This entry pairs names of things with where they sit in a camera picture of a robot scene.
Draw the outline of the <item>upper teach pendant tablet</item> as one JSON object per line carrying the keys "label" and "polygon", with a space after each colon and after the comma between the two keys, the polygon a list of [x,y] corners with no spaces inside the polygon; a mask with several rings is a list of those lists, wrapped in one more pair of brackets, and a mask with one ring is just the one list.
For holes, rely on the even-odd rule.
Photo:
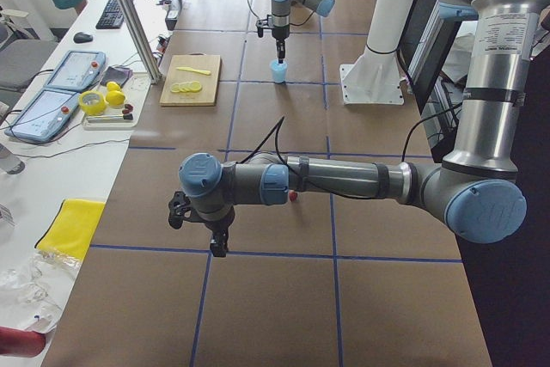
{"label": "upper teach pendant tablet", "polygon": [[101,74],[106,61],[104,52],[68,51],[46,81],[46,86],[83,92]]}

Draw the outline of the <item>aluminium frame post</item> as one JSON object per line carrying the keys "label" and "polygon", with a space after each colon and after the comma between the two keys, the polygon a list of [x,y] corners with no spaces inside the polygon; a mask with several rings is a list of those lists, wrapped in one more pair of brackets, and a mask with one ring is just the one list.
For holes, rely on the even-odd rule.
{"label": "aluminium frame post", "polygon": [[131,39],[149,75],[150,82],[152,84],[157,84],[162,80],[162,73],[158,69],[154,54],[150,48],[150,42],[146,38],[144,28],[138,18],[134,3],[132,0],[118,0],[118,2],[123,12]]}

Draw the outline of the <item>clear plastic bag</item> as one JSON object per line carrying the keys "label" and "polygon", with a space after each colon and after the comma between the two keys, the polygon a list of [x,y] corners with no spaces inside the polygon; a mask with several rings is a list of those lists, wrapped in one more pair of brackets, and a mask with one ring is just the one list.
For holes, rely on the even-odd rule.
{"label": "clear plastic bag", "polygon": [[58,324],[82,262],[38,252],[23,265],[1,272],[1,325],[49,333]]}

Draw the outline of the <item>lower teach pendant tablet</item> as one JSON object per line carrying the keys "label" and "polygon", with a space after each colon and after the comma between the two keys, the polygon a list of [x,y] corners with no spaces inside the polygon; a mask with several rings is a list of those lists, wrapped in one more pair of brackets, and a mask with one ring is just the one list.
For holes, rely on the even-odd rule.
{"label": "lower teach pendant tablet", "polygon": [[18,117],[9,122],[4,133],[25,142],[50,142],[79,108],[79,95],[74,91],[43,88]]}

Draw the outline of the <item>lemon slice bottom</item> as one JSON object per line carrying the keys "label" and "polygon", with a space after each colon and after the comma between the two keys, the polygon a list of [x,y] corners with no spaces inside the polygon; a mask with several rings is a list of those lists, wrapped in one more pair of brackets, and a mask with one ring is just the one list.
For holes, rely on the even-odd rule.
{"label": "lemon slice bottom", "polygon": [[202,89],[202,84],[199,81],[191,81],[187,84],[187,89],[191,92],[199,92]]}

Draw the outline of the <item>red bottle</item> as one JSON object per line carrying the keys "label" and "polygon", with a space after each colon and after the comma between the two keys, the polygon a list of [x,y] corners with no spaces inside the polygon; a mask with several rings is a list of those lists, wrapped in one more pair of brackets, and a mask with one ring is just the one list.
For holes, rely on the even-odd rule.
{"label": "red bottle", "polygon": [[1,327],[0,352],[4,356],[32,358],[46,346],[46,336],[35,331]]}

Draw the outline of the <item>yellow tape roll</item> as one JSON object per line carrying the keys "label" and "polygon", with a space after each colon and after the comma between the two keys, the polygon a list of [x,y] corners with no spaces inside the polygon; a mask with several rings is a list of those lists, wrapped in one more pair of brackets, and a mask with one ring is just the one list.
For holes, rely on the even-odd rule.
{"label": "yellow tape roll", "polygon": [[88,116],[98,116],[107,108],[105,96],[95,90],[82,92],[78,96],[78,105]]}

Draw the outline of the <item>yellow cloth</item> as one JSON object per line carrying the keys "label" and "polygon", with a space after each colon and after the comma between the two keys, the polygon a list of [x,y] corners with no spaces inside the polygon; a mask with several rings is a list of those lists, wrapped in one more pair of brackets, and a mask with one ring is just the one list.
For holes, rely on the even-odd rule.
{"label": "yellow cloth", "polygon": [[83,261],[105,204],[88,199],[65,199],[52,224],[34,247]]}

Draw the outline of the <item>bamboo cutting board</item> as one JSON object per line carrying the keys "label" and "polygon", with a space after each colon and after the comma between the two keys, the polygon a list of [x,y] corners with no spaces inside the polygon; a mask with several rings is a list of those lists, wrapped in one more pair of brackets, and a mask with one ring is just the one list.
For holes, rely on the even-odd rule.
{"label": "bamboo cutting board", "polygon": [[[188,66],[196,69],[211,70],[210,76],[176,70],[178,66]],[[160,96],[162,107],[210,107],[217,101],[217,85],[221,68],[220,55],[174,55],[171,58],[168,73]],[[202,89],[199,92],[172,93],[173,85],[191,81],[199,81]]]}

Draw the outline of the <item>yellow plastic knife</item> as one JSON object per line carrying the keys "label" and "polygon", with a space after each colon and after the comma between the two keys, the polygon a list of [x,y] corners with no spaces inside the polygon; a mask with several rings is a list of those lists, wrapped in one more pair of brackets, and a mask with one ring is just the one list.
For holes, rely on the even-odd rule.
{"label": "yellow plastic knife", "polygon": [[186,71],[186,72],[197,73],[197,74],[204,75],[204,76],[210,76],[211,73],[212,73],[211,70],[196,69],[196,68],[188,67],[188,66],[178,66],[178,67],[176,67],[176,70],[183,70],[183,71]]}

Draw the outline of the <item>light blue paper cup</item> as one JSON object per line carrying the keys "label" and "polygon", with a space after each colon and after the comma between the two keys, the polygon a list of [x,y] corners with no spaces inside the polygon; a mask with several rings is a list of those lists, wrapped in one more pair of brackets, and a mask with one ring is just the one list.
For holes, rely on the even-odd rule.
{"label": "light blue paper cup", "polygon": [[272,81],[274,83],[285,83],[288,65],[285,61],[274,59],[270,62],[270,71],[272,73]]}

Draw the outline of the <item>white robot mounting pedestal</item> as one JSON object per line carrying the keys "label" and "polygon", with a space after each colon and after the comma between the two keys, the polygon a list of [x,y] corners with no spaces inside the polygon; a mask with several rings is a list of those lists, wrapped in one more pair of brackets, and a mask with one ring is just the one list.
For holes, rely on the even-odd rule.
{"label": "white robot mounting pedestal", "polygon": [[376,0],[364,53],[340,66],[346,105],[401,105],[397,51],[413,0]]}

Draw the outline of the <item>yellow lemon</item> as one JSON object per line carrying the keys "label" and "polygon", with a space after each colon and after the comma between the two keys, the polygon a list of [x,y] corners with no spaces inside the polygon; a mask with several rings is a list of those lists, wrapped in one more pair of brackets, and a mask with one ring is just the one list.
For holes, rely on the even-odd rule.
{"label": "yellow lemon", "polygon": [[125,94],[122,91],[121,86],[115,81],[107,82],[106,101],[110,106],[120,106],[125,102]]}

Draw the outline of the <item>black keyboard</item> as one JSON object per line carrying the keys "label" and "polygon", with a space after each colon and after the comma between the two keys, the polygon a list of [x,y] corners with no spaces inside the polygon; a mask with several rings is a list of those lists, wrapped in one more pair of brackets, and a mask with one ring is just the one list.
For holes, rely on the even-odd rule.
{"label": "black keyboard", "polygon": [[118,0],[108,0],[95,28],[98,30],[119,29],[124,22],[124,14]]}

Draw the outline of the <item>black computer mouse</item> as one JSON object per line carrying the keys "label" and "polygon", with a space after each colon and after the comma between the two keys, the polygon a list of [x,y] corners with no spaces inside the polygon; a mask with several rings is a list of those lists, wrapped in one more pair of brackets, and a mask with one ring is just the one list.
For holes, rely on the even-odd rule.
{"label": "black computer mouse", "polygon": [[85,33],[85,32],[77,32],[73,36],[73,41],[76,44],[89,43],[93,40],[94,40],[94,36],[92,34]]}

